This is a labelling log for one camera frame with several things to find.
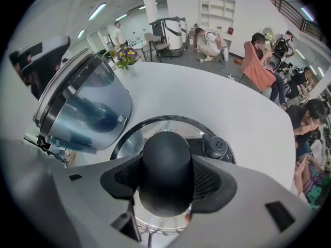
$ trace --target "white shelf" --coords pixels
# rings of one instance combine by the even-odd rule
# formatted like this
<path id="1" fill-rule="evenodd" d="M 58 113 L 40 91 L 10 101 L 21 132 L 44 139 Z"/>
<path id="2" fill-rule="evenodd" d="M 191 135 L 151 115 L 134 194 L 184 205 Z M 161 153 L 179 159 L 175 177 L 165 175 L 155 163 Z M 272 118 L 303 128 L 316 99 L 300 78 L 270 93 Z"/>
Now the white shelf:
<path id="1" fill-rule="evenodd" d="M 220 35 L 232 41 L 232 35 L 227 32 L 233 27 L 235 3 L 235 0 L 200 0 L 200 27 L 213 30 L 222 27 Z"/>
<path id="2" fill-rule="evenodd" d="M 215 19 L 228 19 L 228 20 L 233 20 L 233 18 L 228 18 L 228 17 L 224 17 L 224 16 L 220 16 L 220 15 L 217 15 L 217 14 L 210 14 L 210 17 L 211 18 L 215 18 Z"/>

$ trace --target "shoe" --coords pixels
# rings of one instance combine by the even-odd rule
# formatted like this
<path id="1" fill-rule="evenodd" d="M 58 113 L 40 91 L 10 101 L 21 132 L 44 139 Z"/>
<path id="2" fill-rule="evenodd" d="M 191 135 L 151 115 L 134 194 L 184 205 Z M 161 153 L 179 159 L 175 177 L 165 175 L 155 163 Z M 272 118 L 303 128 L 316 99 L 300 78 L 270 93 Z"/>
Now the shoe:
<path id="1" fill-rule="evenodd" d="M 286 103 L 285 104 L 280 104 L 279 107 L 284 111 L 288 109 L 288 105 Z"/>
<path id="2" fill-rule="evenodd" d="M 214 59 L 213 57 L 208 56 L 208 57 L 205 58 L 204 61 L 212 61 L 213 59 Z"/>

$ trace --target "black machine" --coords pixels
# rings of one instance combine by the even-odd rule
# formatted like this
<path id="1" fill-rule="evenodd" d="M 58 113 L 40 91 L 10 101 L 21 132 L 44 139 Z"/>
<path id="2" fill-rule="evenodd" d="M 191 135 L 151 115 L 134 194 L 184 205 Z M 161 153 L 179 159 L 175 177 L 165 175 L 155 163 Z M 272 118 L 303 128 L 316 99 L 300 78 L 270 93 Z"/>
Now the black machine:
<path id="1" fill-rule="evenodd" d="M 268 65 L 272 67 L 274 71 L 280 68 L 282 58 L 284 58 L 289 52 L 288 40 L 285 40 L 282 36 L 279 38 L 272 48 L 273 55 L 268 60 Z"/>

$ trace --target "cable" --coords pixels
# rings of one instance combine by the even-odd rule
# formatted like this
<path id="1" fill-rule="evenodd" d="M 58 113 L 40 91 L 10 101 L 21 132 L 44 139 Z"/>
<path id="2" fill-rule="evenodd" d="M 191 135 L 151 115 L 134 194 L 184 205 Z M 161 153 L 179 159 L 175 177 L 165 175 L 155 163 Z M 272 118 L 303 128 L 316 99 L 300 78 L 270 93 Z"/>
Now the cable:
<path id="1" fill-rule="evenodd" d="M 225 68 L 225 64 L 223 64 L 221 61 L 214 61 L 214 60 L 212 60 L 212 63 L 217 63 L 217 64 L 221 64 L 221 65 L 223 65 L 223 67 L 221 67 L 218 71 L 220 72 L 220 73 L 222 73 L 222 74 L 225 74 L 226 76 L 228 76 L 228 75 L 231 75 L 231 74 L 229 74 L 229 73 L 225 73 L 225 72 L 222 72 L 222 70 Z M 239 77 L 237 77 L 237 76 L 234 76 L 234 75 L 231 75 L 233 78 L 237 78 L 239 81 L 241 80 L 241 78 L 239 78 Z"/>
<path id="2" fill-rule="evenodd" d="M 55 158 L 57 158 L 60 162 L 62 163 L 66 163 L 67 167 L 68 167 L 68 161 L 64 160 L 61 156 L 51 152 L 48 149 L 42 148 L 40 146 L 38 146 L 38 144 L 34 143 L 33 141 L 30 141 L 29 139 L 27 139 L 26 137 L 24 137 L 24 139 L 30 143 L 32 143 L 33 145 L 37 146 L 38 148 L 42 149 L 44 152 L 46 152 L 47 154 L 51 154 L 52 156 L 54 156 Z"/>

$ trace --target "white countertop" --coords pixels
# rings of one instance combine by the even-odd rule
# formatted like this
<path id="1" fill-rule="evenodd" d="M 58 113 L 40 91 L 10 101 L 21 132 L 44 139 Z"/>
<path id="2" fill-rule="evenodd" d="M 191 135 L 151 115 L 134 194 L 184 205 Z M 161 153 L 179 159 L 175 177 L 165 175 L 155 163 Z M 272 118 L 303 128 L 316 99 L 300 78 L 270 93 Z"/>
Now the white countertop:
<path id="1" fill-rule="evenodd" d="M 134 48 L 135 50 L 138 50 L 138 49 L 142 49 L 142 48 L 144 48 L 144 47 L 147 46 L 147 45 L 148 45 L 147 41 L 142 41 L 142 42 L 140 42 L 140 43 L 134 45 L 133 48 Z"/>
<path id="2" fill-rule="evenodd" d="M 155 116 L 186 116 L 226 140 L 238 165 L 291 188 L 293 129 L 287 113 L 275 103 L 247 86 L 202 70 L 146 62 L 133 67 L 136 71 L 115 70 L 133 99 L 131 118 L 122 135 Z M 97 154 L 84 153 L 87 162 L 108 161 L 116 143 Z"/>

